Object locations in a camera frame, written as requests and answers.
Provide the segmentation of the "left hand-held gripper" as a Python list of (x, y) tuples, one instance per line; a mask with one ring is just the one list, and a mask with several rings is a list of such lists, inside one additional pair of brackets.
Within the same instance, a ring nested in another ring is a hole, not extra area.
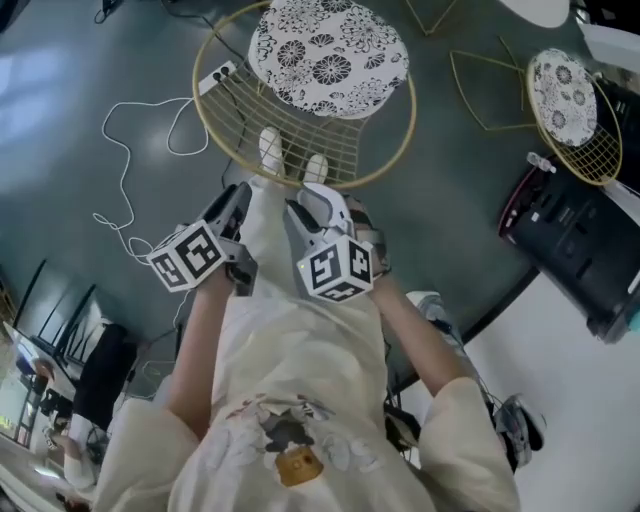
[(221, 268), (238, 294), (251, 294), (258, 266), (240, 233), (251, 198), (248, 183), (230, 185), (194, 222), (178, 226), (146, 256), (169, 292), (195, 289)]

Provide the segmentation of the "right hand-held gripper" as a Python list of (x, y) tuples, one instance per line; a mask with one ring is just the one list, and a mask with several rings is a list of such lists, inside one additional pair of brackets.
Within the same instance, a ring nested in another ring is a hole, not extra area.
[(305, 182), (286, 212), (302, 239), (304, 256), (296, 267), (309, 296), (343, 303), (373, 289), (373, 245), (356, 238), (342, 194), (329, 186)]

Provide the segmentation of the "person's right hand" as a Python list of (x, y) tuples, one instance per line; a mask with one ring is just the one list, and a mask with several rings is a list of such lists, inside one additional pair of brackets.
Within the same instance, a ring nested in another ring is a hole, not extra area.
[(390, 270), (390, 262), (384, 233), (373, 226), (364, 204), (353, 196), (346, 198), (356, 239), (372, 245), (372, 274), (375, 278)]

